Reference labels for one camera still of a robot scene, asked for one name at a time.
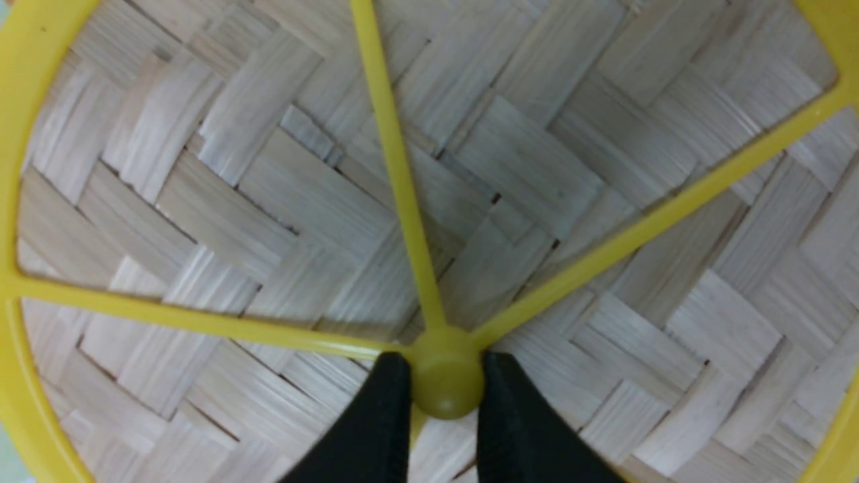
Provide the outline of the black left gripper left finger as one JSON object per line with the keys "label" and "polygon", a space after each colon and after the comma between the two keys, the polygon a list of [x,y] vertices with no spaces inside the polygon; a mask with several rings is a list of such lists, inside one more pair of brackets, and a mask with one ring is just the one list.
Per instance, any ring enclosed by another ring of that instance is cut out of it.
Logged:
{"label": "black left gripper left finger", "polygon": [[411,405],[408,361],[381,354],[340,418],[281,481],[405,482]]}

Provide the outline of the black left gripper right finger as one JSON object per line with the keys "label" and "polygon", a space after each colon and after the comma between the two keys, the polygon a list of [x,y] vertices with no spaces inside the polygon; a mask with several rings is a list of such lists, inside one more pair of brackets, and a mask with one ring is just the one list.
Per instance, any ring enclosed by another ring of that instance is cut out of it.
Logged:
{"label": "black left gripper right finger", "polygon": [[481,482],[623,482],[550,406],[511,354],[483,358],[476,471]]}

